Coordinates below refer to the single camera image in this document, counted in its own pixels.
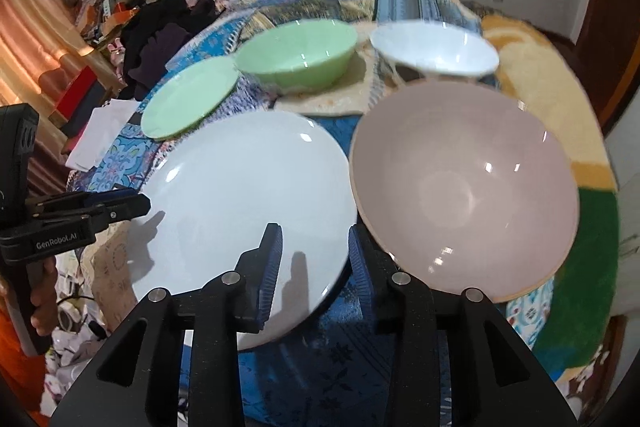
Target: curtain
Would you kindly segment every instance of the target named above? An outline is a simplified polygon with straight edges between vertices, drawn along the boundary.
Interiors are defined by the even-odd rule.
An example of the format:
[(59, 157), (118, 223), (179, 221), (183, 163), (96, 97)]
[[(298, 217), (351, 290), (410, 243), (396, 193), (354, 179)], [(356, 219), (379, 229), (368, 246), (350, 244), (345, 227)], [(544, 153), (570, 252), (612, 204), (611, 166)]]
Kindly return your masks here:
[(101, 83), (117, 86), (107, 60), (74, 26), (80, 0), (0, 0), (0, 105), (26, 102), (40, 114), (29, 168), (34, 195), (65, 189), (60, 155), (66, 137), (48, 117), (76, 75), (89, 66)]

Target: green bowl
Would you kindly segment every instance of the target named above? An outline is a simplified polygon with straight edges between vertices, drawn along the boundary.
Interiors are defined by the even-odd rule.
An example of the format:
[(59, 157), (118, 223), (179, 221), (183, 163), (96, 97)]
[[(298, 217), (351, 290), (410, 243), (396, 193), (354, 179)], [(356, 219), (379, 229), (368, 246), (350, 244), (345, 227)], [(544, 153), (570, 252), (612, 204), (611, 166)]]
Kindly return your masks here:
[(344, 74), (357, 41), (356, 30), (341, 21), (294, 21), (243, 44), (236, 68), (257, 77), (268, 91), (318, 91)]

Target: clothing pile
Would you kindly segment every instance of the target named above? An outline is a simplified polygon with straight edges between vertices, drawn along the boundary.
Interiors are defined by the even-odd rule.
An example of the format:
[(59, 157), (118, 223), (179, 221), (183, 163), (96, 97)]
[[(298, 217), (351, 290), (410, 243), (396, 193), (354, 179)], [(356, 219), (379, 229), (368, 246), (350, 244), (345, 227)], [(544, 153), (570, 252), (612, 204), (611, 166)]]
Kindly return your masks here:
[(159, 0), (143, 6), (120, 35), (125, 49), (122, 68), (127, 87), (118, 98), (142, 101), (166, 74), (164, 65), (221, 13), (216, 0)]

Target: bowl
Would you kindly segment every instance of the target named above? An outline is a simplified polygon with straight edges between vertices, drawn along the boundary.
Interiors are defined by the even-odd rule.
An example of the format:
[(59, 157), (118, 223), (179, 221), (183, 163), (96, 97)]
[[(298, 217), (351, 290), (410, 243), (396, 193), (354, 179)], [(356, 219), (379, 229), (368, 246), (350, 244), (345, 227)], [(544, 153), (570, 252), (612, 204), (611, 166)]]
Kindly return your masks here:
[(392, 66), (402, 64), (423, 74), (478, 77), (494, 73), (500, 63), (488, 41), (444, 22), (393, 22), (375, 29), (370, 40)]
[(422, 82), (358, 124), (351, 187), (364, 223), (431, 288), (526, 295), (560, 267), (578, 223), (577, 187), (558, 140), (488, 87)]
[(344, 74), (357, 39), (356, 30), (341, 21), (293, 21), (245, 42), (236, 52), (236, 68), (271, 92), (314, 92)]

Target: white paper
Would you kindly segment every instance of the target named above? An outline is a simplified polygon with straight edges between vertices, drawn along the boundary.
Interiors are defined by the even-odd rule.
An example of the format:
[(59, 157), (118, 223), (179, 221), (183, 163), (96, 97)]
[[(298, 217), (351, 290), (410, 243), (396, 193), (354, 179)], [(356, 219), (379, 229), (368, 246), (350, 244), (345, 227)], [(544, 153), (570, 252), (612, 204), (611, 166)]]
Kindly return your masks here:
[(136, 100), (110, 100), (104, 107), (95, 108), (65, 165), (82, 172), (100, 165), (109, 147), (139, 104)]

